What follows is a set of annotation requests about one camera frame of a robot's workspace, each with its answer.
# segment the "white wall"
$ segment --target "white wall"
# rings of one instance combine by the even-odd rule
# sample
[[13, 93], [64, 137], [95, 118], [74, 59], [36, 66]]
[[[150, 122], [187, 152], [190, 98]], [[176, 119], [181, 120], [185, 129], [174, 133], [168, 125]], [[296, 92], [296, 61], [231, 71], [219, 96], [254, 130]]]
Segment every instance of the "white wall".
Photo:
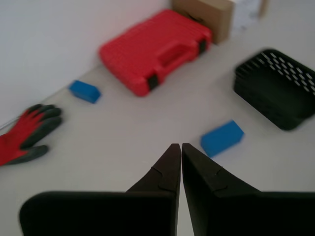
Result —
[[1, 0], [0, 126], [99, 64], [99, 46], [169, 0]]

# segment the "white floor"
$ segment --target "white floor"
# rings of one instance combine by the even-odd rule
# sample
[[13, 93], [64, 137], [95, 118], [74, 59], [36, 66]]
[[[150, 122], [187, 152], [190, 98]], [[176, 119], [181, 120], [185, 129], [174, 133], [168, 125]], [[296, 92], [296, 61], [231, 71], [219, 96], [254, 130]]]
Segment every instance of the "white floor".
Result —
[[[135, 97], [104, 67], [82, 80], [100, 88], [95, 105], [64, 89], [47, 103], [64, 109], [64, 124], [41, 143], [43, 158], [0, 170], [0, 235], [21, 235], [18, 211], [43, 191], [126, 191], [171, 143], [200, 149], [200, 135], [230, 120], [245, 132], [236, 147], [214, 158], [264, 191], [315, 191], [315, 119], [283, 132], [232, 91], [233, 69], [274, 47], [315, 69], [315, 1], [275, 0], [258, 25], [170, 75], [145, 98]], [[178, 235], [192, 236], [181, 188]]]

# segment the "black basket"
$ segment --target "black basket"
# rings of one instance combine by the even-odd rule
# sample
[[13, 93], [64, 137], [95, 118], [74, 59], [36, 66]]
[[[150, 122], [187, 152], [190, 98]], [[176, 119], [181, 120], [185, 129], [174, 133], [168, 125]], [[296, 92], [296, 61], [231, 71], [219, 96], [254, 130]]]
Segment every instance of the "black basket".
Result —
[[238, 66], [234, 91], [283, 130], [315, 113], [315, 72], [277, 50]]

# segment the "blue block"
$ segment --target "blue block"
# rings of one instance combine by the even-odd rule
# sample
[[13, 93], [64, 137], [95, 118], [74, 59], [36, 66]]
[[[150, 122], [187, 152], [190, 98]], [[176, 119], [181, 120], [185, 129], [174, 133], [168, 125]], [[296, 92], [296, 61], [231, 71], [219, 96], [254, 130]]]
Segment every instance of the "blue block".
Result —
[[213, 157], [241, 141], [244, 132], [233, 120], [201, 137], [200, 144]]
[[96, 103], [96, 101], [101, 96], [101, 93], [97, 87], [83, 83], [81, 81], [75, 80], [69, 87], [71, 93], [83, 100], [86, 100], [91, 103]]

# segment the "work glove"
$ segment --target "work glove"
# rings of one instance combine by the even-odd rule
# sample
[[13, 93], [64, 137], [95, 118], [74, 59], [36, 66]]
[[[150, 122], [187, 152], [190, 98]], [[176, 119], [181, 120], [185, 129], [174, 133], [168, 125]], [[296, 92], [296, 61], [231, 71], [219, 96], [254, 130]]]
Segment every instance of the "work glove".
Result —
[[32, 161], [46, 154], [46, 145], [33, 145], [61, 124], [61, 113], [54, 105], [28, 108], [13, 128], [0, 136], [0, 166]]

